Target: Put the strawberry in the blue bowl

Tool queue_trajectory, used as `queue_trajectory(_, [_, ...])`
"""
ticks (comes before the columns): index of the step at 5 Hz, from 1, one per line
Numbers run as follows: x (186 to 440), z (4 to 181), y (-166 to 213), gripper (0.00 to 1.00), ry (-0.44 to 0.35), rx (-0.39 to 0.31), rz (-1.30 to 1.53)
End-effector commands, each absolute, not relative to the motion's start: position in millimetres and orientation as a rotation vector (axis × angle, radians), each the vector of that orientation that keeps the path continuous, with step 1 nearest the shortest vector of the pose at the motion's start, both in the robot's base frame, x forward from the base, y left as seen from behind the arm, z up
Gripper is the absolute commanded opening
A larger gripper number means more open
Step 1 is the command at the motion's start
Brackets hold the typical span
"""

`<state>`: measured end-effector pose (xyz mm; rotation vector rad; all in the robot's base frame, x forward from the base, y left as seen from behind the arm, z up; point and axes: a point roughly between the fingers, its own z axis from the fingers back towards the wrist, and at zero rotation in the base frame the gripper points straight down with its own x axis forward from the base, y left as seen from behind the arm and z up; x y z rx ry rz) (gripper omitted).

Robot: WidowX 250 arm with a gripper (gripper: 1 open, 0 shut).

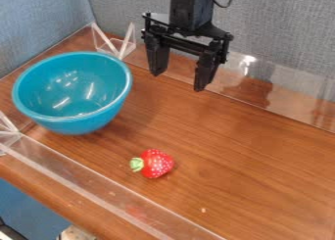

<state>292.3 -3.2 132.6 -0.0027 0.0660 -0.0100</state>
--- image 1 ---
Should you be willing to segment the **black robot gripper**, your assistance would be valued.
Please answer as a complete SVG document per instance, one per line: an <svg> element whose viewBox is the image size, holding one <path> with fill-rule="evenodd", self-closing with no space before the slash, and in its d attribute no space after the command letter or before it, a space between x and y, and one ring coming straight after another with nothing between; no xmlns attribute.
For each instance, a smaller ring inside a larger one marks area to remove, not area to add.
<svg viewBox="0 0 335 240"><path fill-rule="evenodd" d="M227 61L229 42L233 36L213 26L215 7L228 8L217 0L169 0L166 14L142 14L149 71L158 76L168 68L168 53L173 48L192 55L200 55L193 90L201 91L212 82L219 64Z"/></svg>

